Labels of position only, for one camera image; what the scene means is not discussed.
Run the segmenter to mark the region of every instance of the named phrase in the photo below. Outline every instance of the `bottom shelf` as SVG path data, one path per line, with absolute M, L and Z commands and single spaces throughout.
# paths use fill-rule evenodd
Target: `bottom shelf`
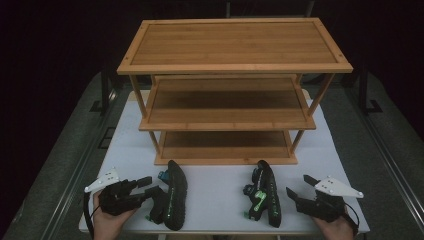
M 155 164 L 297 164 L 288 131 L 162 132 Z

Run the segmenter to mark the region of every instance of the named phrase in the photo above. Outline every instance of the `gray floor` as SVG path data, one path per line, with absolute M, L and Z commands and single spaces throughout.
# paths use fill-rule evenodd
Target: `gray floor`
M 394 160 L 417 198 L 423 199 L 424 143 L 387 97 L 379 81 L 372 75 L 369 81 L 369 98 L 380 104 L 382 113 L 364 117 L 356 106 L 356 87 L 345 89 L 338 81 L 330 86 L 321 103 L 350 183 L 365 193 L 366 198 L 360 200 L 360 205 L 371 228 L 366 237 L 424 239 L 402 194 L 402 186 L 394 180 L 391 165 L 387 164 L 388 158 Z M 311 96 L 318 89 L 315 85 L 304 87 Z M 100 77 L 93 79 L 4 239 L 90 239 L 88 234 L 78 230 L 82 192 L 97 176 L 107 151 L 98 145 L 105 134 L 113 133 L 109 128 L 117 125 L 131 90 L 128 83 L 123 89 L 117 89 L 108 112 L 100 116 L 98 112 L 90 112 L 101 95 Z M 374 126 L 376 132 L 370 130 L 370 126 Z M 120 237 L 156 238 L 155 235 L 131 233 L 123 233 Z

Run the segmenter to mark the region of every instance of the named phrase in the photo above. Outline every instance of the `hand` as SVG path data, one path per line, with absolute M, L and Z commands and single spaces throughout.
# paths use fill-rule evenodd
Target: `hand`
M 327 222 L 312 217 L 326 240 L 353 240 L 353 229 L 344 217 L 339 217 L 333 222 Z
M 99 206 L 99 195 L 101 191 L 93 196 L 94 209 Z M 124 223 L 137 211 L 123 212 L 118 216 L 104 213 L 99 207 L 93 214 L 94 239 L 95 240 L 113 240 L 116 239 L 122 230 Z

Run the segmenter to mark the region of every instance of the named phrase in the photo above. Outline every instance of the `dark background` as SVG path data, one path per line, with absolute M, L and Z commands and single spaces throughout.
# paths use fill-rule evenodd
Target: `dark background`
M 85 87 L 100 71 L 114 75 L 141 21 L 224 18 L 225 1 L 0 4 L 2 236 Z M 298 14 L 305 5 L 302 0 L 235 0 L 232 15 Z M 321 18 L 355 68 L 363 61 L 381 80 L 424 138 L 423 1 L 317 0 L 312 16 Z

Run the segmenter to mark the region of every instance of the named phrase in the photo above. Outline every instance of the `shelf tier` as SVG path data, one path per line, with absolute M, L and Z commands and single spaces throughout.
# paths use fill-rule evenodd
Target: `shelf tier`
M 157 165 L 297 164 L 288 131 L 162 132 L 159 149 Z
M 295 74 L 159 75 L 142 131 L 315 129 Z

